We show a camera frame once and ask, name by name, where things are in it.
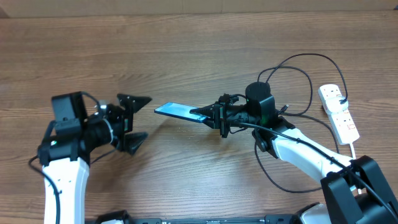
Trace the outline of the white charger plug adapter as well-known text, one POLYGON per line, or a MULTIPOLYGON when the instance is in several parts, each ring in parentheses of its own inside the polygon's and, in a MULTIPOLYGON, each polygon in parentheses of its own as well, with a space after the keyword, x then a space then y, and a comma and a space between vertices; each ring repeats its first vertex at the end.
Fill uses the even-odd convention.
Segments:
POLYGON ((346 110, 349 106, 348 100, 343 96, 336 96, 325 100, 327 114, 337 114, 346 110))

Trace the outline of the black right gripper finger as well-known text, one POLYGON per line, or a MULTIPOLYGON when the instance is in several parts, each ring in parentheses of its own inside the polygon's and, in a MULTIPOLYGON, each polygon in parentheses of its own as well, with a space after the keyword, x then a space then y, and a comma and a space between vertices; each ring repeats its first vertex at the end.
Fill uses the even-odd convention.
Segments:
POLYGON ((221 127, 221 121, 220 119, 210 119, 207 118, 206 120, 204 120, 203 122, 205 125, 207 125, 208 127, 210 127, 211 129, 220 129, 221 127))
POLYGON ((204 116, 210 120, 218 120, 221 118, 220 108, 221 106, 219 104, 212 104, 202 108, 192 109, 190 113, 204 116))

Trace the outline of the blue Samsung Galaxy smartphone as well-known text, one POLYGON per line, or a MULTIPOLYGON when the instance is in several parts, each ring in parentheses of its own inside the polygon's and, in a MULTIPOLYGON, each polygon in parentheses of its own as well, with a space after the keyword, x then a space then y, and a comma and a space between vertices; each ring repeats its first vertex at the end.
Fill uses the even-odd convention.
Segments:
POLYGON ((206 116, 191 113, 191 110, 196 109, 197 107, 183 105, 180 103, 167 102, 166 104, 156 108, 154 113, 170 116, 173 118, 183 119, 186 121, 192 121, 196 123, 204 123, 207 120, 206 116))

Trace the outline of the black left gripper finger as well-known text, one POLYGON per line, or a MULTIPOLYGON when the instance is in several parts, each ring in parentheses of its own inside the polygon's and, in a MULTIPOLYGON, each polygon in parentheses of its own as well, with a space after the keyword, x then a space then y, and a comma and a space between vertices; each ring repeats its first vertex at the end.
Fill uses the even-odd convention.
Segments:
POLYGON ((127 134, 124 137, 124 152, 134 155, 142 143, 147 139, 146 132, 127 134))
POLYGON ((130 113, 137 113, 145 105, 152 101, 149 96, 132 96, 125 94, 117 94, 119 104, 130 113))

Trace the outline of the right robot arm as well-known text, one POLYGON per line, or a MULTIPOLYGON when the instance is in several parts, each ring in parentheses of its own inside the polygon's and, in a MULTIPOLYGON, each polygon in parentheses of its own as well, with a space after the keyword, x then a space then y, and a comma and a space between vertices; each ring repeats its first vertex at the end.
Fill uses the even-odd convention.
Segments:
POLYGON ((352 159, 306 137, 275 108, 268 83, 246 87, 245 105, 225 94, 212 105, 193 109, 226 138, 232 127, 251 128, 256 146, 289 162, 322 186, 325 203, 296 215, 298 223, 397 223, 397 200, 376 161, 352 159))

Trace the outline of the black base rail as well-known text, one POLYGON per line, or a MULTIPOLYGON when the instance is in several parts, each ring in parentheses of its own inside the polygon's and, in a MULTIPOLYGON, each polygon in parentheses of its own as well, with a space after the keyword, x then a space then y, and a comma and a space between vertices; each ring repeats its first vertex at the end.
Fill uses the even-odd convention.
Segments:
POLYGON ((297 224, 301 223, 295 214, 266 215, 264 217, 239 218, 134 218, 126 210, 106 213, 95 219, 85 220, 85 224, 297 224))

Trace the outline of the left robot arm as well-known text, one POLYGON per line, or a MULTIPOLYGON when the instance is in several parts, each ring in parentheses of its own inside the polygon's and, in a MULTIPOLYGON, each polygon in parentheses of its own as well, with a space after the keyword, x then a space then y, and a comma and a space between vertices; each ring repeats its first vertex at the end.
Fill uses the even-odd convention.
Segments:
POLYGON ((55 119, 46 129, 37 148, 36 159, 44 177, 45 223, 84 223, 86 183, 90 174, 90 154, 101 146, 134 155, 148 137, 134 133, 133 117, 151 102, 149 96, 119 93, 118 105, 101 105, 88 115, 85 91, 52 97, 55 119))

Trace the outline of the white power strip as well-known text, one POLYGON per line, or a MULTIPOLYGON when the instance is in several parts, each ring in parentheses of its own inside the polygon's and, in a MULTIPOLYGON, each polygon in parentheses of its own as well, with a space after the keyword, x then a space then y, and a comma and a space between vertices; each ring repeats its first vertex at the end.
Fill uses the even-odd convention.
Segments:
MULTIPOLYGON (((336 96, 343 96, 338 85, 322 85, 318 89, 323 109, 326 112, 325 100, 336 96)), ((348 108, 337 114, 327 114, 340 145, 352 144, 359 139, 358 130, 348 108)))

